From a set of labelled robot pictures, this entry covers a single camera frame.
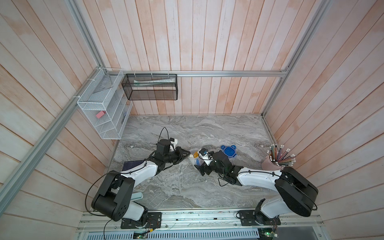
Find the clear plastic container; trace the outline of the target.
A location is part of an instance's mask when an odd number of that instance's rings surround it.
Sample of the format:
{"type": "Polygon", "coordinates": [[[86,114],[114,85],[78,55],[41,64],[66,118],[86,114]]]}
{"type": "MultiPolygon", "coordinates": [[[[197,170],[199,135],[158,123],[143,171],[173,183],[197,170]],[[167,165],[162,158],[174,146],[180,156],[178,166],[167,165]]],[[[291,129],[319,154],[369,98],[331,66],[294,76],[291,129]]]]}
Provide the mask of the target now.
{"type": "Polygon", "coordinates": [[[189,160],[192,165],[199,171],[199,173],[204,176],[206,174],[206,167],[208,166],[200,157],[200,151],[202,149],[192,149],[191,154],[189,155],[189,160]]]}

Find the blue container lid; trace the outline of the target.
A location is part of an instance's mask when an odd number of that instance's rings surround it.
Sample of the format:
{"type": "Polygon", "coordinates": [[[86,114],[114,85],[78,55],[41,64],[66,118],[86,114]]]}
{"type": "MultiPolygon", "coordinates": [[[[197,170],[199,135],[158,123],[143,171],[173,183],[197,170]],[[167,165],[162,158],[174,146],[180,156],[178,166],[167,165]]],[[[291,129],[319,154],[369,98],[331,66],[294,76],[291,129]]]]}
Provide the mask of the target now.
{"type": "Polygon", "coordinates": [[[237,147],[235,145],[222,145],[221,150],[228,158],[234,158],[237,155],[237,147]]]}

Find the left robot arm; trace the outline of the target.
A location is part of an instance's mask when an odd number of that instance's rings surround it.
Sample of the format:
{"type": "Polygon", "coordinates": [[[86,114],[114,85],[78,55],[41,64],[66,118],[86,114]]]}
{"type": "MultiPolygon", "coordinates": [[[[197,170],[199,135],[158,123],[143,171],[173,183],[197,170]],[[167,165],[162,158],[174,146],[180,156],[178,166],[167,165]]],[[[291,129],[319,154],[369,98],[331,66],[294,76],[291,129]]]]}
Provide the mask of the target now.
{"type": "Polygon", "coordinates": [[[177,140],[173,138],[159,140],[157,149],[140,165],[102,176],[104,180],[93,197],[91,208],[115,222],[121,219],[145,222],[148,209],[132,201],[134,187],[165,170],[166,164],[174,166],[189,157],[191,152],[176,144],[177,140]]]}

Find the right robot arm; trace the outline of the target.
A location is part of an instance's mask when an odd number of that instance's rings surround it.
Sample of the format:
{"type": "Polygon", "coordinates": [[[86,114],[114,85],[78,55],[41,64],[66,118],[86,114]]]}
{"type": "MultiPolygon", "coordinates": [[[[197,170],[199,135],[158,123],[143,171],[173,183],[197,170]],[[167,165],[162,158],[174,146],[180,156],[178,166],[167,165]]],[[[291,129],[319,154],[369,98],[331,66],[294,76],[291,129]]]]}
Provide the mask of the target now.
{"type": "Polygon", "coordinates": [[[196,169],[201,175],[218,174],[218,181],[237,186],[256,186],[278,193],[271,199],[260,200],[254,215],[258,218],[275,219],[280,215],[295,213],[309,217],[316,211],[319,190],[292,167],[282,170],[262,171],[233,165],[223,151],[209,152],[202,148],[198,156],[204,162],[196,169]]]}

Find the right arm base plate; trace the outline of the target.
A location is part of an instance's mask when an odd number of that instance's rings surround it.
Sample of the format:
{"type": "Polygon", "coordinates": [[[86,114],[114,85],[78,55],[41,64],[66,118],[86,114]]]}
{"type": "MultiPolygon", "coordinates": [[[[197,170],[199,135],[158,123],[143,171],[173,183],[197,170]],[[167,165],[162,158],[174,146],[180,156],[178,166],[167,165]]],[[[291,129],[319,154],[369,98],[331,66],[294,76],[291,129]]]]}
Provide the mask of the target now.
{"type": "Polygon", "coordinates": [[[279,226],[281,220],[279,216],[269,218],[261,211],[261,206],[266,199],[260,200],[254,210],[240,210],[236,217],[241,221],[242,226],[279,226]]]}

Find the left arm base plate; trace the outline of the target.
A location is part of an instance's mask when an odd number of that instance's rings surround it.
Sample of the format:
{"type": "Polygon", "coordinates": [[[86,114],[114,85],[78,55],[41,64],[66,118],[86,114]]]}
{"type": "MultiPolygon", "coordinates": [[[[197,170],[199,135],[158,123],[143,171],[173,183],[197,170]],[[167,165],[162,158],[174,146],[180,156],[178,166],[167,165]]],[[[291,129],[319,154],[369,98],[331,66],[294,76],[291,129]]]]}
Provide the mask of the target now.
{"type": "Polygon", "coordinates": [[[161,228],[162,213],[144,211],[143,216],[135,221],[122,218],[121,229],[128,230],[155,230],[161,228]]]}

